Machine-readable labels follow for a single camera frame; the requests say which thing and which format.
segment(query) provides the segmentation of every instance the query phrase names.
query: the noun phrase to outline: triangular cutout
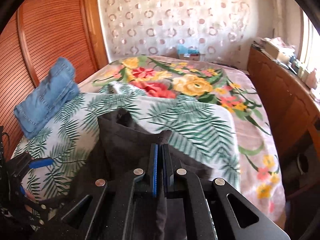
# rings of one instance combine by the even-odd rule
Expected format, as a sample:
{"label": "triangular cutout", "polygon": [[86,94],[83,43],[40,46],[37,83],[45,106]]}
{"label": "triangular cutout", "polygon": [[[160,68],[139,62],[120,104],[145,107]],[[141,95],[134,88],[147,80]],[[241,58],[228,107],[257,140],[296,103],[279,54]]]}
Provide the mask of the triangular cutout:
{"label": "triangular cutout", "polygon": [[67,214],[65,214],[61,220],[69,226],[79,229],[79,226],[86,214],[93,197],[86,195],[81,201],[79,201]]}
{"label": "triangular cutout", "polygon": [[235,195],[228,194],[227,198],[241,228],[247,228],[259,221],[259,217],[247,208]]}

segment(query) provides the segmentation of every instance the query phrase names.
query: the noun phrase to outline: wooden dresser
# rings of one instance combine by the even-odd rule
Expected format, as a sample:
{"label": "wooden dresser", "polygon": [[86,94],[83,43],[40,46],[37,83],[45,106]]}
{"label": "wooden dresser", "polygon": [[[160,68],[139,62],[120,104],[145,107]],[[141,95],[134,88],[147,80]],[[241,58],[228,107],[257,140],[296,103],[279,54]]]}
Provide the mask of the wooden dresser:
{"label": "wooden dresser", "polygon": [[247,68],[267,112],[280,161],[293,154],[306,134],[320,159],[320,104],[312,100],[305,84],[254,48]]}

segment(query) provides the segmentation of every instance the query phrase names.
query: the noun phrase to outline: black cable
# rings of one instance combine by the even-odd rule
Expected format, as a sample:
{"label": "black cable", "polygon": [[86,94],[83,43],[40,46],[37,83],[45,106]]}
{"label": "black cable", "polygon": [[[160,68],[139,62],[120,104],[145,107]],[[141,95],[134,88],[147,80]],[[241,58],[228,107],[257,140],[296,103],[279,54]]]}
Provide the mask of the black cable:
{"label": "black cable", "polygon": [[8,144],[9,144],[9,146],[8,146],[8,152],[9,152],[9,151],[10,151],[10,137],[9,137],[9,134],[6,133],[6,132],[3,132],[2,135],[1,135],[1,137],[4,136],[4,135],[6,135],[7,138],[8,138]]}

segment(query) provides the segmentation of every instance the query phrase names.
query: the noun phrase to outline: fabric fold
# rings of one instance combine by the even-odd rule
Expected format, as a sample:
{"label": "fabric fold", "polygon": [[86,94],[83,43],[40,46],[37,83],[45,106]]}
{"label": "fabric fold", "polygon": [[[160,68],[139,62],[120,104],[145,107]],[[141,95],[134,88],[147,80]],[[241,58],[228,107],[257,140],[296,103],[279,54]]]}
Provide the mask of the fabric fold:
{"label": "fabric fold", "polygon": [[72,64],[59,57],[39,86],[15,106],[13,113],[26,138],[36,136],[66,102],[79,94],[74,76]]}

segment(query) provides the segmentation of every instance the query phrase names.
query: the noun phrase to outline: bed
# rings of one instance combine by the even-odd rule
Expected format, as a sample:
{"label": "bed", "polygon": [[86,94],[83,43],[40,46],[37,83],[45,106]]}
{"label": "bed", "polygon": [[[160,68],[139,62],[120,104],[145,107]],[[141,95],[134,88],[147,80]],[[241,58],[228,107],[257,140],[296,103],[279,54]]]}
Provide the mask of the bed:
{"label": "bed", "polygon": [[[186,155],[186,164],[196,160],[199,168],[211,168],[208,179],[225,178],[273,221],[283,213],[284,189],[268,118],[241,71],[140,56],[110,63],[79,87],[82,93],[35,138],[22,138],[13,154],[28,151],[55,160],[52,167],[31,170],[23,180],[37,199],[68,192],[97,141],[96,116],[123,107],[151,133],[173,130],[176,136],[169,144]],[[173,119],[176,126],[167,125]]]}

